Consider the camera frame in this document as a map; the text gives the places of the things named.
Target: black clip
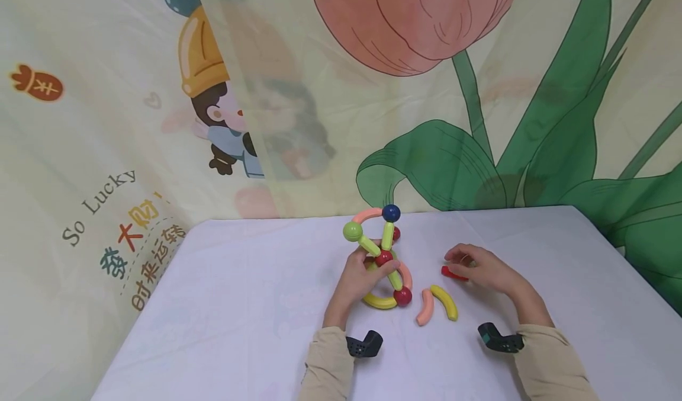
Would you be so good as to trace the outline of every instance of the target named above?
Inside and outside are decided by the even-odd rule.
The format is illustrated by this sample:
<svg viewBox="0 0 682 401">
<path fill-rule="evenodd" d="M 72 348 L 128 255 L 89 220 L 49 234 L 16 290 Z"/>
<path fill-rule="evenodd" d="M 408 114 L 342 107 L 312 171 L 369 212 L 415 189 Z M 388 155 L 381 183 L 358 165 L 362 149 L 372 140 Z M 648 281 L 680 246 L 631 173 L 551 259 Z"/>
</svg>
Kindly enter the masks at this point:
<svg viewBox="0 0 682 401">
<path fill-rule="evenodd" d="M 383 338 L 381 337 L 381 334 L 376 333 L 376 331 L 369 330 L 362 342 L 358 339 L 346 336 L 346 343 L 348 344 L 348 352 L 351 357 L 372 358 L 376 357 L 379 353 Z"/>
<path fill-rule="evenodd" d="M 493 351 L 515 354 L 523 349 L 523 338 L 520 334 L 502 336 L 493 323 L 479 325 L 478 333 L 485 346 Z"/>
</svg>

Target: fabric backdrop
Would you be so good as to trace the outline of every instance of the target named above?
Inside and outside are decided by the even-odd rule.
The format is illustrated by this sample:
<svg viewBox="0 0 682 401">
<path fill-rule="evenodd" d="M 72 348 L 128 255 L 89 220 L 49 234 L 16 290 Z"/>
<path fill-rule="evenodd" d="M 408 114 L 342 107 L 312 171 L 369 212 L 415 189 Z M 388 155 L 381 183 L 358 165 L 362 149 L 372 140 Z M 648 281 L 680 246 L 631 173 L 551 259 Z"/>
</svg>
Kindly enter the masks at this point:
<svg viewBox="0 0 682 401">
<path fill-rule="evenodd" d="M 0 0 L 0 399 L 89 399 L 212 218 L 571 204 L 682 312 L 681 13 Z"/>
</svg>

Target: beige sleeve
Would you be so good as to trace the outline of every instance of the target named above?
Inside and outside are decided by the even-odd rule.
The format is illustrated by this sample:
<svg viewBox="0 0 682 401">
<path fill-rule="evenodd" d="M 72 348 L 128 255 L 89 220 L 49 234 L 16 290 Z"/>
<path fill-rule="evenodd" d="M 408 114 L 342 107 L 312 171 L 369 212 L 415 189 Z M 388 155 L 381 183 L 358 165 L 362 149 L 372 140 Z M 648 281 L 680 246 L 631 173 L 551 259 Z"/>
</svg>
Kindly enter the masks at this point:
<svg viewBox="0 0 682 401">
<path fill-rule="evenodd" d="M 298 401 L 346 401 L 354 362 L 345 331 L 336 326 L 318 330 L 305 359 Z"/>
<path fill-rule="evenodd" d="M 561 331 L 520 325 L 524 348 L 514 355 L 531 401 L 598 401 L 578 354 Z"/>
</svg>

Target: pink curved rod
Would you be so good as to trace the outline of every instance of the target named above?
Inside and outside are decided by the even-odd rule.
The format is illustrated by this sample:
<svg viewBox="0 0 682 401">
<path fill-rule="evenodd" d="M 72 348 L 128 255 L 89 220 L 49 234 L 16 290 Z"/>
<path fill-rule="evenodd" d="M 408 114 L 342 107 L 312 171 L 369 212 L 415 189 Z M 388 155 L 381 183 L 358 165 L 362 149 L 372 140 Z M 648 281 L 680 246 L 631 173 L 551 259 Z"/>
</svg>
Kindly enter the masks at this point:
<svg viewBox="0 0 682 401">
<path fill-rule="evenodd" d="M 417 315 L 417 324 L 425 325 L 433 315 L 433 293 L 428 288 L 422 290 L 422 310 Z"/>
<path fill-rule="evenodd" d="M 407 265 L 404 262 L 400 262 L 398 272 L 403 277 L 403 285 L 412 291 L 412 274 L 410 274 L 410 270 L 407 269 Z"/>
<path fill-rule="evenodd" d="M 362 225 L 362 222 L 366 221 L 367 219 L 381 216 L 381 212 L 382 209 L 378 207 L 368 208 L 367 210 L 361 211 L 360 213 L 356 214 L 355 217 L 351 219 L 351 221 L 355 223 L 360 223 L 360 225 Z"/>
</svg>

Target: table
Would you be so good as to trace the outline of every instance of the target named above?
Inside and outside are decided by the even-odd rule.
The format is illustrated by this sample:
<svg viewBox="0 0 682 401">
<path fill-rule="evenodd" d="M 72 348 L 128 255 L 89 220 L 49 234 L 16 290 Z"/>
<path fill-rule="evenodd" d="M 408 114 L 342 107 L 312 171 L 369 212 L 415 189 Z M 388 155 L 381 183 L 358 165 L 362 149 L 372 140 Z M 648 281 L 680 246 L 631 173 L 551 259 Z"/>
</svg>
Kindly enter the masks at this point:
<svg viewBox="0 0 682 401">
<path fill-rule="evenodd" d="M 295 400 L 305 353 L 345 259 L 350 217 L 209 221 L 192 229 L 111 364 L 93 400 Z M 380 238 L 381 218 L 363 224 Z M 482 245 L 538 289 L 574 344 L 602 401 L 682 399 L 682 319 L 572 207 L 404 214 L 395 246 L 412 272 L 405 308 L 351 315 L 348 333 L 384 338 L 356 361 L 364 400 L 520 400 L 512 358 L 484 348 L 477 326 L 503 334 L 508 299 L 440 275 L 457 243 Z M 420 328 L 423 288 L 445 288 Z M 375 289 L 390 288 L 382 281 Z"/>
</svg>

